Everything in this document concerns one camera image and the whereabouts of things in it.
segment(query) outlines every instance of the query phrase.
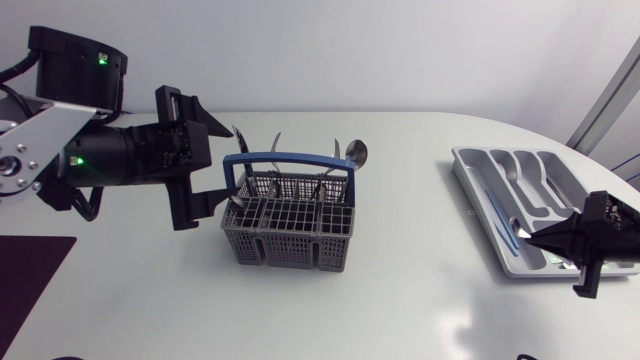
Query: spoon head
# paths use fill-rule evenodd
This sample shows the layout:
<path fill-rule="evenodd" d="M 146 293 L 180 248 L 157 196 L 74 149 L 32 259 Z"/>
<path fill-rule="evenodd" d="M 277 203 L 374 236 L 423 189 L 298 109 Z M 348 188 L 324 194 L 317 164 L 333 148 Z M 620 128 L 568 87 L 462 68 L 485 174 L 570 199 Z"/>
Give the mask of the spoon head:
<path fill-rule="evenodd" d="M 362 140 L 353 140 L 347 147 L 346 158 L 353 161 L 356 165 L 356 170 L 360 169 L 365 162 L 367 162 L 367 145 Z"/>
<path fill-rule="evenodd" d="M 525 229 L 522 228 L 522 225 L 520 225 L 520 221 L 517 218 L 515 217 L 510 218 L 509 223 L 511 223 L 511 229 L 513 230 L 513 232 L 516 234 L 517 237 L 522 239 L 531 238 L 531 234 L 529 234 Z"/>

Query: basket handle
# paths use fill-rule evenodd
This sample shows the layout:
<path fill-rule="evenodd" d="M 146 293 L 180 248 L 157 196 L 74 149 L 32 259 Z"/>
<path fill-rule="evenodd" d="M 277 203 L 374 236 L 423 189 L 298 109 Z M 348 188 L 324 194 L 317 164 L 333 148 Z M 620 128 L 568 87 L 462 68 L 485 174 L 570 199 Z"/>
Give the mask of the basket handle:
<path fill-rule="evenodd" d="M 347 172 L 346 201 L 347 201 L 347 204 L 349 204 L 349 206 L 355 207 L 355 181 L 354 181 L 354 173 L 356 171 L 355 164 L 353 163 L 353 161 L 336 159 L 333 157 L 322 156 L 322 155 L 288 153 L 288 152 L 251 152 L 251 153 L 227 155 L 222 160 L 222 166 L 224 167 L 224 178 L 227 183 L 227 189 L 233 189 L 236 187 L 236 178 L 233 173 L 233 165 L 264 163 L 264 162 L 307 164 L 307 165 L 317 165 L 321 167 L 344 170 Z"/>

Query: dishwasher cutlery basket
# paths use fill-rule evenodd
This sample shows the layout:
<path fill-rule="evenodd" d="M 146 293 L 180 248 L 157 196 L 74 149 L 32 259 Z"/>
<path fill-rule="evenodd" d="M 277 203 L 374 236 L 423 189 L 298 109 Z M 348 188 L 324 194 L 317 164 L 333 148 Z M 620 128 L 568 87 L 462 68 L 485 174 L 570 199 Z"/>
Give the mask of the dishwasher cutlery basket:
<path fill-rule="evenodd" d="M 346 176 L 254 171 L 237 185 L 233 165 L 300 163 L 344 170 Z M 355 165 L 327 156 L 254 152 L 223 160 L 227 188 L 238 187 L 239 206 L 229 200 L 222 219 L 240 264 L 343 271 L 353 233 Z"/>

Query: cable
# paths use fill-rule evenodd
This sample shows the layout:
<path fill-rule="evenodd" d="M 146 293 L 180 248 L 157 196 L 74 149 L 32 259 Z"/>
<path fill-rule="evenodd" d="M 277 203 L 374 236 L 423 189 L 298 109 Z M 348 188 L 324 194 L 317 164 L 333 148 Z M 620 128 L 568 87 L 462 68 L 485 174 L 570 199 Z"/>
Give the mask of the cable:
<path fill-rule="evenodd" d="M 30 117 L 33 116 L 33 113 L 31 112 L 31 109 L 29 108 L 29 105 L 27 105 L 27 102 L 24 101 L 24 99 L 22 98 L 22 96 L 20 96 L 20 94 L 18 94 L 15 90 L 13 90 L 12 88 L 8 87 L 5 84 L 0 84 L 0 90 L 4 91 L 7 93 L 7 95 L 13 99 L 13 101 L 16 102 L 16 104 L 18 104 L 18 106 L 20 107 L 20 109 L 22 110 L 22 113 L 24 113 L 24 116 L 29 119 Z"/>
<path fill-rule="evenodd" d="M 87 221 L 93 221 L 98 217 L 100 211 L 100 202 L 102 201 L 103 187 L 95 187 L 91 190 L 89 202 L 79 189 L 73 191 L 73 207 Z"/>
<path fill-rule="evenodd" d="M 629 182 L 629 181 L 631 181 L 631 180 L 633 180 L 633 179 L 637 178 L 638 176 L 640 176 L 640 173 L 637 173 L 637 174 L 633 175 L 632 177 L 628 178 L 628 179 L 627 179 L 627 180 L 625 180 L 625 181 L 626 181 L 626 182 Z"/>
<path fill-rule="evenodd" d="M 631 161 L 631 160 L 633 160 L 633 159 L 637 158 L 638 156 L 640 156 L 640 154 L 638 154 L 638 155 L 636 155 L 636 156 L 631 157 L 631 158 L 630 158 L 629 160 L 627 160 L 627 161 L 624 161 L 622 164 L 620 164 L 620 165 L 618 165 L 618 166 L 614 167 L 613 169 L 611 169 L 611 171 L 616 170 L 616 169 L 617 169 L 617 168 L 619 168 L 620 166 L 622 166 L 622 165 L 624 165 L 624 164 L 628 163 L 629 161 Z"/>
<path fill-rule="evenodd" d="M 120 89 L 118 89 L 118 100 L 115 110 L 104 119 L 94 120 L 93 122 L 100 125 L 106 125 L 113 122 L 122 113 L 122 99 L 124 97 L 124 75 L 120 74 Z"/>
<path fill-rule="evenodd" d="M 31 69 L 40 59 L 40 53 L 37 51 L 30 51 L 26 58 L 12 67 L 0 72 L 0 84 L 13 79 L 14 77 L 23 74 L 25 71 Z"/>

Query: cutlery tray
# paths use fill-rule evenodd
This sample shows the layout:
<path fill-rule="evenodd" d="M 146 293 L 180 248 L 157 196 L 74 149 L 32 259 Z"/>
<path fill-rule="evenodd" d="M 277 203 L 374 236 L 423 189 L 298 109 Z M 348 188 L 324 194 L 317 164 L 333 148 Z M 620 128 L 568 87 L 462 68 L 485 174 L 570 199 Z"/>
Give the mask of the cutlery tray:
<path fill-rule="evenodd" d="M 498 209 L 528 233 L 581 212 L 589 192 L 562 159 L 549 150 L 454 147 L 453 170 L 460 180 L 505 273 L 511 277 L 579 277 L 580 271 L 557 256 L 518 239 L 516 256 L 503 235 Z M 628 276 L 640 266 L 607 262 L 602 276 Z"/>

